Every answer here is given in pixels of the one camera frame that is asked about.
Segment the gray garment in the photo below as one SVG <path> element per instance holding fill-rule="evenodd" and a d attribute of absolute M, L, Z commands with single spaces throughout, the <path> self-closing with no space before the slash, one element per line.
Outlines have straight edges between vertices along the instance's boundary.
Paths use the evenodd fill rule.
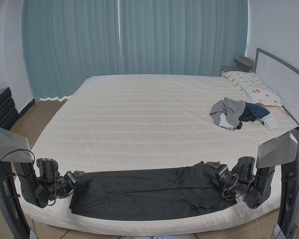
<path fill-rule="evenodd" d="M 216 125 L 220 124 L 220 115 L 225 114 L 226 121 L 233 127 L 237 127 L 240 123 L 239 117 L 245 110 L 244 100 L 232 100 L 224 97 L 224 100 L 218 101 L 211 108 L 210 116 Z"/>

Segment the tile floor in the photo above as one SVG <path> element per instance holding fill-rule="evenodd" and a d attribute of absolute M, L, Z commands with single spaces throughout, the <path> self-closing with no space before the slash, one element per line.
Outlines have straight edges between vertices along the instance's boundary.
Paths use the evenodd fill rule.
<path fill-rule="evenodd" d="M 65 100 L 45 100 L 35 103 L 11 128 L 11 131 L 28 138 L 32 148 L 39 135 L 55 115 L 55 113 L 66 102 Z M 274 222 L 278 218 L 278 209 L 259 217 L 246 224 L 229 228 L 225 230 L 197 233 L 199 239 L 269 239 L 273 230 Z M 32 220 L 26 217 L 29 225 L 32 226 Z M 35 230 L 39 239 L 59 239 L 66 231 L 65 228 L 44 225 L 35 222 Z M 13 239 L 13 236 L 0 213 L 0 238 Z M 118 236 L 96 235 L 91 233 L 70 230 L 63 239 L 117 239 Z M 294 236 L 299 239 L 299 232 Z"/>

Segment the white pillowcase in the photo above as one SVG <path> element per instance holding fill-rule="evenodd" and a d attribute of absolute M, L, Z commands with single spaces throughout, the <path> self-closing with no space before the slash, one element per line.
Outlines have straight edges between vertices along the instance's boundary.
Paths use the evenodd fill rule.
<path fill-rule="evenodd" d="M 253 72 L 229 71 L 223 75 L 240 90 L 249 103 L 279 107 L 283 105 L 278 95 L 265 86 L 264 82 Z"/>

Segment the pile of clothes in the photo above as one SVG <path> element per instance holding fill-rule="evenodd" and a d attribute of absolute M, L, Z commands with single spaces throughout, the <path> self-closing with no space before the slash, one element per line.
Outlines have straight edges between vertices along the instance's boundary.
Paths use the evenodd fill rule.
<path fill-rule="evenodd" d="M 214 104 L 210 116 L 216 125 L 226 129 L 241 129 L 242 121 L 258 119 L 267 129 L 276 130 L 277 123 L 274 116 L 259 104 L 247 103 L 244 100 L 232 100 L 225 97 Z"/>

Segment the mattress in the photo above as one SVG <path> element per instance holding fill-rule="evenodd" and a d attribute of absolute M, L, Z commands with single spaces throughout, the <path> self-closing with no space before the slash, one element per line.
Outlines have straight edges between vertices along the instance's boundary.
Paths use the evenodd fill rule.
<path fill-rule="evenodd" d="M 56 113 L 32 151 L 36 158 L 55 159 L 59 172 L 175 168 L 200 161 L 220 161 L 229 169 L 242 156 L 256 157 L 258 145 L 297 125 L 283 110 L 269 108 L 278 128 L 259 121 L 244 122 L 241 130 L 213 123 L 209 112 L 217 101 L 245 100 L 225 77 L 179 75 L 94 76 Z M 238 203 L 223 211 L 164 221 L 120 221 L 71 213 L 71 197 L 40 209 L 20 198 L 33 219 L 59 227 L 110 235 L 176 235 L 220 230 L 249 222 L 279 207 L 280 167 L 270 198 L 250 209 Z M 17 191 L 20 185 L 16 180 Z"/>

